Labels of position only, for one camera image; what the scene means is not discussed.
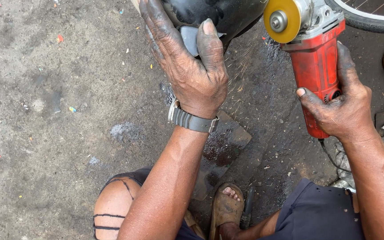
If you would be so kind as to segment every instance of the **yellow cutting disc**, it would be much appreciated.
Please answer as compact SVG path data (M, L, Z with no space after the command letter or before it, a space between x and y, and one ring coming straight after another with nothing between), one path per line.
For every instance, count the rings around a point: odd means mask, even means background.
M277 10L283 11L288 19L287 27L282 32L275 32L270 27L270 15ZM294 0L269 0L263 12L263 21L271 38L279 43L287 43L291 42L299 33L302 19Z

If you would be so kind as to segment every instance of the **bicycle tire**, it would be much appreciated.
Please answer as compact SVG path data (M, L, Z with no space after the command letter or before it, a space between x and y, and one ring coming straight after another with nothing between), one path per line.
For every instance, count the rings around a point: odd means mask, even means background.
M376 33L384 33L384 20L372 19L364 16L360 16L356 13L349 11L341 7L336 0L325 0L326 4L333 10L342 10L345 14L346 24L348 26Z

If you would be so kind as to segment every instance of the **angle grinder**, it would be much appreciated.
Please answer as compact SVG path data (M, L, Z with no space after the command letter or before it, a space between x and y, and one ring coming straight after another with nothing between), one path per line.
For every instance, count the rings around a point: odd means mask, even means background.
M298 88L305 87L325 103L341 95L337 79L337 36L345 29L342 11L324 0L269 0L263 13L266 30L291 54ZM329 135L318 128L302 106L308 133L320 141Z

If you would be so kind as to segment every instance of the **hand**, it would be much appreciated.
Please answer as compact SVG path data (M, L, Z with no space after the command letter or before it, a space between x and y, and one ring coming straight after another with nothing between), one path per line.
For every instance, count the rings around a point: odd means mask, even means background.
M371 89L359 81L349 49L340 42L337 43L337 49L337 74L342 95L324 104L306 88L297 89L296 94L325 133L340 141L360 140L360 136L365 138L369 131L374 130L370 110Z
M197 117L214 119L226 99L228 76L223 44L211 19L199 27L201 60L197 60L186 49L160 0L141 0L139 7L152 54L167 73L182 109Z

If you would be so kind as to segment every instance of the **watch strap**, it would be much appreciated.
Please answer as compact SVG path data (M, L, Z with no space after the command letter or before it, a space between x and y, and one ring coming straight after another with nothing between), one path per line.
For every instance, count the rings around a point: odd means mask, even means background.
M212 120L200 118L187 113L180 108L174 108L172 121L175 125L179 125L193 131L212 133L216 130L219 118L216 117Z

